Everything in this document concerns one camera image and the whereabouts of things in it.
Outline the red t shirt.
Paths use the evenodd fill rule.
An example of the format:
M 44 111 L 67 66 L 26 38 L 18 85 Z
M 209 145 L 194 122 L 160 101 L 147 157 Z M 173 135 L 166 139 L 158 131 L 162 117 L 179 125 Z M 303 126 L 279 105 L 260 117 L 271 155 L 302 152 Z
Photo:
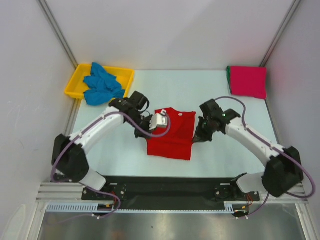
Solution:
M 177 111 L 172 107 L 164 110 L 170 117 L 170 130 L 163 137 L 146 140 L 147 154 L 149 156 L 190 161 L 196 112 Z

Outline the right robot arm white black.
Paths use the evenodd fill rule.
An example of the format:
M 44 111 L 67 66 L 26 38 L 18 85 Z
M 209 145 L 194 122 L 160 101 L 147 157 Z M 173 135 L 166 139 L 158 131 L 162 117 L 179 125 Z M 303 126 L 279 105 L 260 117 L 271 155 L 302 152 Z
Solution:
M 303 181 L 300 153 L 296 148 L 272 143 L 249 127 L 244 114 L 233 109 L 224 111 L 214 99 L 200 105 L 200 109 L 202 116 L 193 143 L 210 142 L 214 133 L 220 132 L 244 146 L 264 166 L 263 172 L 243 173 L 233 179 L 235 185 L 230 188 L 230 194 L 235 200 L 242 201 L 250 192 L 261 191 L 279 198 Z

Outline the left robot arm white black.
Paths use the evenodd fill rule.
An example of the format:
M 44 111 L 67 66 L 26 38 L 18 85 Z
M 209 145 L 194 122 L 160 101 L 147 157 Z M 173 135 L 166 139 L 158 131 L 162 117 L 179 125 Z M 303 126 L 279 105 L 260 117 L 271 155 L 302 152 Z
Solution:
M 152 117 L 142 116 L 144 108 L 149 106 L 148 98 L 135 91 L 130 97 L 113 99 L 102 114 L 83 129 L 68 136 L 58 135 L 53 145 L 51 180 L 55 180 L 54 175 L 59 171 L 67 180 L 93 189 L 98 199 L 107 199 L 111 188 L 107 185 L 107 179 L 89 166 L 87 154 L 112 130 L 124 123 L 131 124 L 127 117 L 151 133 L 149 125 Z

